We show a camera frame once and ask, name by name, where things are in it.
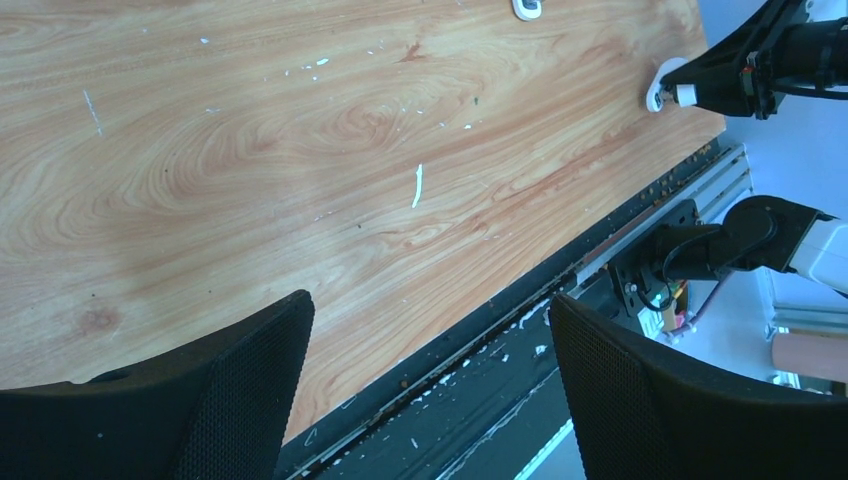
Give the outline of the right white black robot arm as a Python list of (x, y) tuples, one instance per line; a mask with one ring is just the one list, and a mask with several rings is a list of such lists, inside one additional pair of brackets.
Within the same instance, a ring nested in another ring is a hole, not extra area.
[[(846, 19), (813, 21), (803, 1), (768, 1), (706, 53), (665, 61), (646, 106), (765, 120), (786, 96), (842, 101), (846, 86)], [(611, 260), (611, 281), (629, 311), (661, 311), (657, 294), (676, 282), (763, 267), (846, 293), (845, 220), (768, 195), (737, 203), (719, 224), (697, 224), (694, 207), (687, 201), (681, 216), (657, 222)]]

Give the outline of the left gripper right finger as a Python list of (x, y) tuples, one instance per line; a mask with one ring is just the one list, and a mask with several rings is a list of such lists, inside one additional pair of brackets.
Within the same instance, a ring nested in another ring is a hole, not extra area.
[(847, 401), (741, 376), (566, 295), (554, 350), (590, 479), (843, 479)]

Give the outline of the white stapler body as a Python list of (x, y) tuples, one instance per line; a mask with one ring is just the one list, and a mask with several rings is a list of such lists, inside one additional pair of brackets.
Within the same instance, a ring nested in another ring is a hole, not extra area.
[(533, 21), (542, 15), (542, 0), (512, 0), (513, 12), (521, 21)]

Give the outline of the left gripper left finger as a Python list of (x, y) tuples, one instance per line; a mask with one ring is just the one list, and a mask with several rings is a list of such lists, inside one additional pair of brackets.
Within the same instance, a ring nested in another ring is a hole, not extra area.
[(5, 479), (269, 479), (309, 345), (305, 290), (80, 384), (1, 394)]

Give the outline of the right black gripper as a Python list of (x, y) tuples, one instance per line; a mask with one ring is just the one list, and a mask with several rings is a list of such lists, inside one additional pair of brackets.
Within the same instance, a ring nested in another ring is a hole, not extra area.
[(767, 1), (663, 81), (693, 84), (693, 107), (727, 117), (766, 120), (786, 96), (845, 101), (847, 19), (804, 22), (803, 1)]

